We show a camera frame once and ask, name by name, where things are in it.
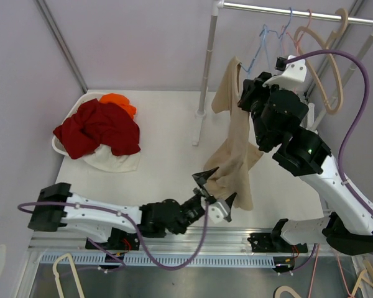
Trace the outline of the beige t-shirt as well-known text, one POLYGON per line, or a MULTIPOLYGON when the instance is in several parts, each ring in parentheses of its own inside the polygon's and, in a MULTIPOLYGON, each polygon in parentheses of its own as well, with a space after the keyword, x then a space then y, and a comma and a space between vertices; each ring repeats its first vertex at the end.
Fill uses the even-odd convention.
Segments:
POLYGON ((249 113, 238 107, 241 98, 239 74, 242 63, 233 57, 223 74, 219 88, 211 103, 216 114, 229 112, 228 136, 204 165, 205 170, 216 168, 209 178, 207 190, 217 199, 225 199, 233 193, 235 208, 253 209, 249 170, 260 160, 263 153, 249 141, 249 113))

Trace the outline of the beige plastic hanger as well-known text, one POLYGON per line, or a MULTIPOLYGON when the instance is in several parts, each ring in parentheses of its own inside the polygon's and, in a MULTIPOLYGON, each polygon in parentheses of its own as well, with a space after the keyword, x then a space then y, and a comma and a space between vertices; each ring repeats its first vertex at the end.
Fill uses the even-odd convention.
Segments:
MULTIPOLYGON (((308 34, 311 38, 313 38, 316 41, 316 43, 320 46, 322 50, 329 50, 330 43, 335 41, 340 36, 342 36, 348 24, 347 18, 349 14, 347 10, 345 10, 345 8, 339 8, 336 11, 336 15, 341 17, 341 25, 337 30, 333 30, 329 34, 327 41, 324 41, 314 30, 310 29, 309 26, 299 26, 299 28, 294 33, 293 40, 296 43, 300 43, 299 40, 301 39, 301 37, 304 34, 308 34)), ((306 61, 305 64, 308 68, 308 71, 311 74, 311 77, 313 78, 315 86, 318 88, 320 92, 325 112, 330 115, 335 115, 342 108, 344 102, 343 82, 334 55, 329 53, 326 54, 326 60, 332 69, 334 82, 336 84, 336 96, 334 98, 333 103, 331 103, 333 97, 329 97, 327 95, 324 86, 318 76, 318 73, 316 72, 314 67, 312 67, 309 61, 306 61)))

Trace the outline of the white t-shirt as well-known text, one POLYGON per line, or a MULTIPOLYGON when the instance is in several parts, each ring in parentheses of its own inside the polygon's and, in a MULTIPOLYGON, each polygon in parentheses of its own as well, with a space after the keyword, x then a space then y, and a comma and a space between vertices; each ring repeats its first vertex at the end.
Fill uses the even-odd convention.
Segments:
POLYGON ((88 165, 108 173, 135 171, 139 165, 140 152, 133 155, 115 156, 107 145, 100 145, 92 154, 81 158, 88 165))

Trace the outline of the orange t-shirt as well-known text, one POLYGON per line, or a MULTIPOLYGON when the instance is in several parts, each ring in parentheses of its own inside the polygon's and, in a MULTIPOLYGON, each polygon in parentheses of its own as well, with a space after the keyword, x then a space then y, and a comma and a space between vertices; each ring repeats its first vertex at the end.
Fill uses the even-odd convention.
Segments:
POLYGON ((128 113, 128 115, 131 117, 131 119, 134 119, 134 117, 137 114, 136 107, 134 107, 130 103, 130 100, 122 94, 116 94, 116 93, 105 94, 101 97, 101 99, 99 101, 103 104, 111 103, 111 104, 115 104, 115 105, 121 107, 122 109, 124 109, 128 113))

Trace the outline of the dark red t-shirt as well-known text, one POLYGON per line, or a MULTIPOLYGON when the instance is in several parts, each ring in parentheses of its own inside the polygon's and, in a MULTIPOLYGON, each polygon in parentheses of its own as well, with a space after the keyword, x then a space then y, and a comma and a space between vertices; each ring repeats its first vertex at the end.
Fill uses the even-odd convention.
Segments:
POLYGON ((79 159, 106 145, 114 156, 140 152, 140 130, 134 119, 115 103, 92 99, 53 130, 70 158, 79 159))

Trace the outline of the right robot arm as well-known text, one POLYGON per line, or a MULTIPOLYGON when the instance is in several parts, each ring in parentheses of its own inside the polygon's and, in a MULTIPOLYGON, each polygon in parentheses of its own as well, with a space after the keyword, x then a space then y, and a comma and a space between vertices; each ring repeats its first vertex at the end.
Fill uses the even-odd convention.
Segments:
POLYGON ((238 106, 251 115, 259 150, 273 150, 278 165, 312 187, 333 210, 317 219, 280 219, 270 234, 272 247, 288 252, 292 246, 328 244, 349 256, 373 253, 373 216, 355 198, 358 190, 341 177, 321 137, 301 127, 307 105, 293 91, 266 85, 270 78, 263 72, 245 79, 238 106))

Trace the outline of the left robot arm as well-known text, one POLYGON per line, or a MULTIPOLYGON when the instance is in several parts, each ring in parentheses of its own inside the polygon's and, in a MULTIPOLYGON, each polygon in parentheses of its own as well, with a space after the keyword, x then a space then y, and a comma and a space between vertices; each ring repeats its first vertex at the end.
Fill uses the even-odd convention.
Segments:
POLYGON ((69 183, 57 183, 40 191, 28 228, 36 232, 56 232, 65 228, 114 249, 121 243, 119 231, 140 233, 146 238, 163 238, 167 233, 184 234, 202 217, 208 217, 216 224, 230 222, 237 194, 234 192, 226 199, 217 199, 210 194, 206 185, 215 172, 211 169, 193 174, 197 187, 183 204, 174 199, 142 206, 108 204, 71 192, 69 183))

